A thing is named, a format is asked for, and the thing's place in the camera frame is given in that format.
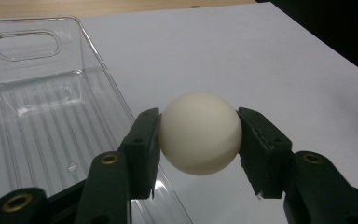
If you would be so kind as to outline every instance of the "brass screw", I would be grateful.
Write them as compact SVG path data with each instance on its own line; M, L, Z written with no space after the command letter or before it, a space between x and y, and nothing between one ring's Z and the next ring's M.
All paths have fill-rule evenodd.
M2 210L7 213L16 212L28 205L33 199L33 195L30 193L23 193L14 196L7 200L2 207Z
M310 162L310 163L313 163L313 164L322 164L322 163L324 163L324 159L321 156L316 155L316 154L312 154L312 153L304 154L303 160L307 161L307 162Z
M101 163L108 165L108 164L112 164L118 161L118 156L117 155L113 155L113 154L109 154L106 155L104 157L101 158Z

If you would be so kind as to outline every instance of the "ping pong ball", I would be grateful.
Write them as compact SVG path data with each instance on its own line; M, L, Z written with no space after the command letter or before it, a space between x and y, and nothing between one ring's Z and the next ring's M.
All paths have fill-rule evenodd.
M211 175L228 166L241 146L235 109L210 92L192 92L162 112L159 144L167 160L190 175Z

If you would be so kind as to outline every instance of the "container handle cutout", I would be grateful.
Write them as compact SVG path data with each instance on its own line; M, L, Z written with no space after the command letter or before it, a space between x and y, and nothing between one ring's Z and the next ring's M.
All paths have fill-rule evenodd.
M0 33L0 58L10 62L42 59L57 55L60 39L49 30Z

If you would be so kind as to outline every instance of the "clear plastic container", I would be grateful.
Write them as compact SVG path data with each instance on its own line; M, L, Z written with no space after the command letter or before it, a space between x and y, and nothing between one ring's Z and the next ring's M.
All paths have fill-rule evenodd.
M0 20L0 197L85 179L133 121L78 19ZM191 223L160 168L155 192L132 202L133 223Z

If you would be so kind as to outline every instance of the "plastic tray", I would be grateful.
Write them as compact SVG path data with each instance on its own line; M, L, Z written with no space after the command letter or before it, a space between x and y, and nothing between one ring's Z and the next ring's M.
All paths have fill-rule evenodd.
M85 179L133 121L78 19L0 20L0 197ZM132 220L191 223L160 168L155 198L132 201Z

